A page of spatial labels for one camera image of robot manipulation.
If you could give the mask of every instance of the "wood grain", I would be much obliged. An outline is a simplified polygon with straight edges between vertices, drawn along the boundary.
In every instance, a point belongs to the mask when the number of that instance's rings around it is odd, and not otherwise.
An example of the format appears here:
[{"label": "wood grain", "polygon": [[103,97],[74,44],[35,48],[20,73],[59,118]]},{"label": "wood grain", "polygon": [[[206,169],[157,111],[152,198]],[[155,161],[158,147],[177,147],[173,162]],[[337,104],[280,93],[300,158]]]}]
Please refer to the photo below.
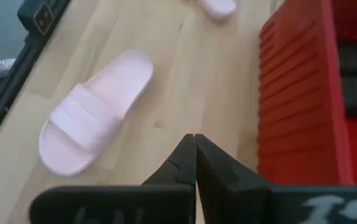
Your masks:
[{"label": "wood grain", "polygon": [[[140,184],[186,133],[205,134],[255,170],[258,34],[272,1],[237,1],[236,14],[215,23],[196,1],[72,0],[0,127],[0,223],[29,223],[31,200],[49,187]],[[148,89],[87,170],[52,174],[38,158],[47,115],[128,49],[154,62]]]}]

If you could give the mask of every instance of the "wooden table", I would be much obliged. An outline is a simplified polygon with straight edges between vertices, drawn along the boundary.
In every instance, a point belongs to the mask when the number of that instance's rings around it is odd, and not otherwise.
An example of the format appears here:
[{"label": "wooden table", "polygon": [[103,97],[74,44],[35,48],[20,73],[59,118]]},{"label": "wooden table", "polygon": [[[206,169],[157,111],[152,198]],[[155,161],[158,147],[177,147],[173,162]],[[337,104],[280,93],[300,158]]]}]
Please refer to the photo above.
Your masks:
[{"label": "wooden table", "polygon": [[[0,127],[0,224],[29,223],[31,200],[53,186],[140,184],[186,133],[205,134],[255,170],[258,34],[277,3],[237,5],[216,24],[192,0],[72,0]],[[153,60],[148,89],[87,170],[49,172],[38,153],[48,114],[127,49]]]}]

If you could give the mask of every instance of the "slide sandal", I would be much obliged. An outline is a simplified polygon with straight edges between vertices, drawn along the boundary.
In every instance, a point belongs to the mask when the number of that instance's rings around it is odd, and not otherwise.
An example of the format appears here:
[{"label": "slide sandal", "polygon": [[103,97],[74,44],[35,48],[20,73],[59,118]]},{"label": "slide sandal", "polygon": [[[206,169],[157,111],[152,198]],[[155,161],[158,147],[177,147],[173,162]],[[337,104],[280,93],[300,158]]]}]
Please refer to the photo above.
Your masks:
[{"label": "slide sandal", "polygon": [[236,10],[233,0],[199,0],[200,5],[213,19],[222,21]]},{"label": "slide sandal", "polygon": [[152,73],[152,61],[145,54],[127,51],[98,75],[76,85],[42,128],[43,163],[59,175],[75,175],[87,168],[108,144]]}]

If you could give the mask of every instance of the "wooden surface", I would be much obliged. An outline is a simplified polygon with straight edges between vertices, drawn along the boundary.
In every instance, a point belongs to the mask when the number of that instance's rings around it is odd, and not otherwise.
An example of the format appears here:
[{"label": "wooden surface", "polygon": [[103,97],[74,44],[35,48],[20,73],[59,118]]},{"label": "wooden surface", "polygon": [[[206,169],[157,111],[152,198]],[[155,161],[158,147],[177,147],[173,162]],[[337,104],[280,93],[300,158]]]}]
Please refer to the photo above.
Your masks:
[{"label": "wooden surface", "polygon": [[[196,1],[72,0],[0,127],[0,224],[29,223],[31,200],[49,187],[140,184],[186,133],[205,134],[255,170],[258,34],[277,3],[237,5],[228,22],[216,24]],[[38,154],[47,115],[76,83],[128,49],[153,60],[148,89],[87,170],[50,173]]]}]

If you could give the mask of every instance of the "red crate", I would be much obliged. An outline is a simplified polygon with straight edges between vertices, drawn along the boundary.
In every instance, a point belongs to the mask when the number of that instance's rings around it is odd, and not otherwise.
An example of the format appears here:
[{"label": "red crate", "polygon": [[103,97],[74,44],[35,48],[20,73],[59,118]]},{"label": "red crate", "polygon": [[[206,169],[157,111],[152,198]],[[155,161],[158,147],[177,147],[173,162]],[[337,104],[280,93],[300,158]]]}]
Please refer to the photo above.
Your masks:
[{"label": "red crate", "polygon": [[277,184],[357,184],[336,40],[357,41],[356,0],[287,0],[260,35],[259,173]]}]

